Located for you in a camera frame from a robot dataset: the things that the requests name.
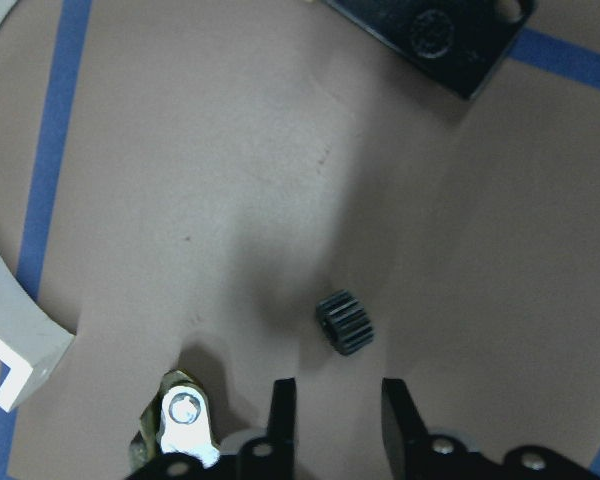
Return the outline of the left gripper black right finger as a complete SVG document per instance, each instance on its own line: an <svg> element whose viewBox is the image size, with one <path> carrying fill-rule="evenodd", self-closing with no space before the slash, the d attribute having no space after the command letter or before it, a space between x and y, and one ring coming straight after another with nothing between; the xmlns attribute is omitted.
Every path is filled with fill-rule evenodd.
<svg viewBox="0 0 600 480"><path fill-rule="evenodd" d="M382 380L381 424L393 479L452 478L452 467L460 454L458 441L429 432L401 379Z"/></svg>

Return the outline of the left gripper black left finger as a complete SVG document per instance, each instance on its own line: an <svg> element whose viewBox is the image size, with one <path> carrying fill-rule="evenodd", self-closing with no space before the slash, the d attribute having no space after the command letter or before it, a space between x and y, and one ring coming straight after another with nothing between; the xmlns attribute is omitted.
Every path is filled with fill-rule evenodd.
<svg viewBox="0 0 600 480"><path fill-rule="evenodd" d="M240 479L295 478L296 404L295 379L276 380L265 433L239 451Z"/></svg>

